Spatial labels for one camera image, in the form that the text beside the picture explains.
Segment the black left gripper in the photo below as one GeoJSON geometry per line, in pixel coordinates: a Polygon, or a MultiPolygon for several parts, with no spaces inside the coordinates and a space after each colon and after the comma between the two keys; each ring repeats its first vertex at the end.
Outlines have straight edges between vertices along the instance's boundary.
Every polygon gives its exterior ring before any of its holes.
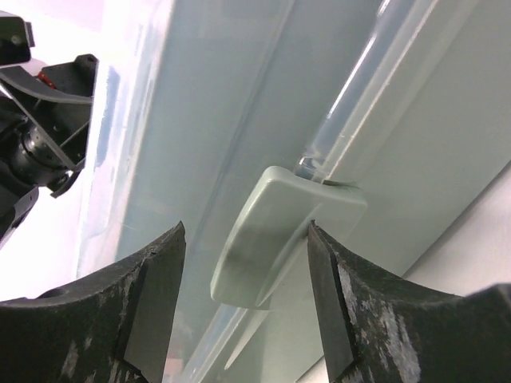
{"type": "Polygon", "coordinates": [[[1,70],[1,161],[14,178],[66,193],[85,165],[98,60],[84,54],[32,75],[1,70]]]}

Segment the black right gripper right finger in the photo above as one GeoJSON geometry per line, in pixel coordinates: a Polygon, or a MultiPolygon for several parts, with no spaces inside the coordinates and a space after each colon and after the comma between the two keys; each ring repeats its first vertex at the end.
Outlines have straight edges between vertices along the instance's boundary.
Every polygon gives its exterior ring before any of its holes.
{"type": "Polygon", "coordinates": [[[331,382],[507,382],[510,286],[465,297],[420,286],[307,229],[331,382]]]}

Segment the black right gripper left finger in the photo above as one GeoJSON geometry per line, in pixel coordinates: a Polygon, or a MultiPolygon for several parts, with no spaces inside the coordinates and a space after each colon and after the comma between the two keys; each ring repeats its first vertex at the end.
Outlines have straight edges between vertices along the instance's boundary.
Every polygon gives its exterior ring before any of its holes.
{"type": "Polygon", "coordinates": [[[185,259],[182,223],[37,298],[1,304],[3,382],[161,382],[185,259]]]}

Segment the green plastic tool box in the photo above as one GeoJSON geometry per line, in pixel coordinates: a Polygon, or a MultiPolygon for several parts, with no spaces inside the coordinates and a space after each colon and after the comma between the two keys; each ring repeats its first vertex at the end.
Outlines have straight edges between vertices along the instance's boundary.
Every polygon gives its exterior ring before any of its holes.
{"type": "Polygon", "coordinates": [[[315,221],[451,294],[510,280],[507,1],[109,1],[77,275],[178,223],[161,382],[327,378],[315,221]]]}

